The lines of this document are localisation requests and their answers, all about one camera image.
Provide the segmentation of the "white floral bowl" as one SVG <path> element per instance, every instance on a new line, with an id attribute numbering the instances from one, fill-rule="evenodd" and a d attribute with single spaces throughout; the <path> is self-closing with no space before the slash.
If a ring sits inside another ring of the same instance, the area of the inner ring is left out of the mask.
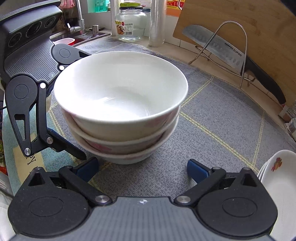
<path id="1" fill-rule="evenodd" d="M 85 140 L 83 140 L 82 137 L 80 137 L 77 133 L 74 132 L 69 127 L 69 130 L 76 140 L 76 142 L 85 150 L 88 152 L 99 156 L 102 160 L 108 161 L 114 164 L 120 164 L 120 165 L 129 165 L 134 164 L 143 161 L 144 159 L 150 157 L 153 153 L 155 153 L 161 146 L 163 146 L 172 136 L 173 132 L 175 131 L 179 121 L 179 116 L 176 117 L 176 119 L 173 121 L 173 123 L 169 126 L 169 128 L 162 134 L 160 139 L 151 147 L 132 154 L 126 154 L 126 155 L 116 155 L 116 154 L 104 154 L 99 152 L 97 149 L 91 147 Z"/>

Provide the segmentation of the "glass jar yellow green lid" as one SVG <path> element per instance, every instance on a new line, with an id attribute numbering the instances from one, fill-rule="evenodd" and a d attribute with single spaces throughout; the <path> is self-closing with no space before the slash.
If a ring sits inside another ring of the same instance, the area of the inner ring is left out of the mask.
<path id="1" fill-rule="evenodd" d="M 135 42 L 142 38 L 147 25 L 147 15 L 140 3 L 120 3 L 119 14 L 115 16 L 118 38 L 126 42 Z"/>

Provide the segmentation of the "white printed food bag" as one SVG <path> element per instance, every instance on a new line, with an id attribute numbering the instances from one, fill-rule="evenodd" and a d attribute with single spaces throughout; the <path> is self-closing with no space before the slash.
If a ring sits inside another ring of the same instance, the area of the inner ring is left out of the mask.
<path id="1" fill-rule="evenodd" d="M 291 107 L 286 104 L 282 106 L 281 112 L 278 116 L 284 120 L 284 126 L 290 136 L 296 140 L 296 112 L 295 112 L 295 102 Z"/>

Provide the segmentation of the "bamboo cutting board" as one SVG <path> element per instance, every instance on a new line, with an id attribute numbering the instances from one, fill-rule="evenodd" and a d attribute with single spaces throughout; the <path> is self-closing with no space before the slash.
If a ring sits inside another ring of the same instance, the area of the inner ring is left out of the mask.
<path id="1" fill-rule="evenodd" d="M 295 15 L 280 1 L 186 1 L 173 37 L 201 25 L 246 50 L 283 91 L 287 105 L 295 102 Z"/>

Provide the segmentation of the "grey checked table mat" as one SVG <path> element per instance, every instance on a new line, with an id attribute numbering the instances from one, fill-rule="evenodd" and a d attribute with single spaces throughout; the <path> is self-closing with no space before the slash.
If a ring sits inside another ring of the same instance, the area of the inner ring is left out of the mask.
<path id="1" fill-rule="evenodd" d="M 101 38 L 78 46 L 94 54 L 132 50 L 164 58 L 176 65 L 189 84 L 178 125 L 154 154 L 136 164 L 117 165 L 100 160 L 100 171 L 89 182 L 112 198 L 117 196 L 170 196 L 188 190 L 194 181 L 187 176 L 187 162 L 195 159 L 208 167 L 238 172 L 249 166 L 258 172 L 280 150 L 295 152 L 295 141 L 240 89 L 204 71 L 188 66 L 144 46 Z M 6 164 L 13 193 L 36 166 L 48 172 L 81 161 L 67 152 L 46 149 L 29 158 L 20 151 L 6 109 L 3 110 L 1 162 Z"/>

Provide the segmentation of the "green dish soap bottle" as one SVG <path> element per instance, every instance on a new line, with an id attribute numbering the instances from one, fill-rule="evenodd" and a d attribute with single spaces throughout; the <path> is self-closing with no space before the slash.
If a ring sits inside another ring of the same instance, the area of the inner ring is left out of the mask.
<path id="1" fill-rule="evenodd" d="M 103 13 L 110 9 L 109 0 L 88 0 L 88 13 Z"/>

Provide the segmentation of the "tall plastic wrap roll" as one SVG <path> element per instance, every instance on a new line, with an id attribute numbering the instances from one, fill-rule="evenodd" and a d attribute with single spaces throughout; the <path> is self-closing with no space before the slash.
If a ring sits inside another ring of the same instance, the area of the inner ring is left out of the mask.
<path id="1" fill-rule="evenodd" d="M 165 41 L 166 7 L 166 0 L 151 2 L 149 27 L 149 46 L 151 47 L 160 47 Z"/>

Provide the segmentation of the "plain white ceramic bowl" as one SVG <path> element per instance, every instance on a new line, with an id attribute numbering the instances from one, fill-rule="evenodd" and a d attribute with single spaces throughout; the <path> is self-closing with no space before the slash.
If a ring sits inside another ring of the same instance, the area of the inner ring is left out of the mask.
<path id="1" fill-rule="evenodd" d="M 157 132 L 188 93 L 182 71 L 163 58 L 111 51 L 82 58 L 54 84 L 60 107 L 88 135 L 129 141 Z"/>

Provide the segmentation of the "orange cooking oil jug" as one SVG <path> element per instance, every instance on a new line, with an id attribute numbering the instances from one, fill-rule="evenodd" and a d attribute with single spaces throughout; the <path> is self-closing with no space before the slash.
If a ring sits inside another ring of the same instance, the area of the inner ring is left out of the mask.
<path id="1" fill-rule="evenodd" d="M 166 15 L 179 17 L 185 0 L 167 0 L 166 1 Z"/>

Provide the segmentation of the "chrome sink faucet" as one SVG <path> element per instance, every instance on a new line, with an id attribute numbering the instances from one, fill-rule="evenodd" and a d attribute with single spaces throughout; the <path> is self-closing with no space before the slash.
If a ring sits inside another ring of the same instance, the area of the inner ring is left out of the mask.
<path id="1" fill-rule="evenodd" d="M 85 35 L 86 30 L 85 30 L 85 21 L 82 15 L 82 9 L 81 9 L 81 3 L 80 0 L 74 0 L 73 1 L 75 8 L 77 9 L 78 17 L 77 17 L 77 25 L 76 26 L 70 26 L 67 24 L 68 27 L 68 32 L 72 35 L 78 33 L 79 35 Z"/>

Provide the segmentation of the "white plates floral stack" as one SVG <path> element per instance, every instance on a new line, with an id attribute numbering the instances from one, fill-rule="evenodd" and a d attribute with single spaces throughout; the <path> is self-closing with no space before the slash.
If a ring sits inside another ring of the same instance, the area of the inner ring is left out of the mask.
<path id="1" fill-rule="evenodd" d="M 274 240 L 295 240 L 295 153 L 276 152 L 257 177 L 276 204 L 278 215 L 271 231 Z"/>

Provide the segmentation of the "white bowl pink flowers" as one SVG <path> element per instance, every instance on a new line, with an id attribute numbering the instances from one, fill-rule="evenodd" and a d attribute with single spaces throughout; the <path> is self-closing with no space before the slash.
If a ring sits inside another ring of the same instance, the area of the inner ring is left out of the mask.
<path id="1" fill-rule="evenodd" d="M 160 130 L 156 131 L 150 136 L 131 141 L 111 142 L 103 141 L 86 134 L 83 130 L 81 130 L 81 128 L 79 128 L 79 126 L 69 113 L 67 113 L 65 110 L 62 111 L 64 119 L 72 135 L 76 134 L 78 137 L 82 138 L 82 140 L 84 140 L 88 145 L 95 148 L 101 153 L 115 155 L 125 155 L 140 152 L 154 145 L 177 119 L 179 112 L 180 108 L 173 111 L 169 115 L 168 120 L 165 122 L 164 126 L 162 126 Z"/>

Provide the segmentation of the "thin white plastic roll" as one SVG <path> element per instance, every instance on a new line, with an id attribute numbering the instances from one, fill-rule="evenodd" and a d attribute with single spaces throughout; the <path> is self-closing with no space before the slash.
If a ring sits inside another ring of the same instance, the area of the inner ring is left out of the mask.
<path id="1" fill-rule="evenodd" d="M 111 34 L 112 37 L 118 36 L 115 17 L 120 13 L 120 0 L 110 0 L 110 15 L 111 15 Z"/>

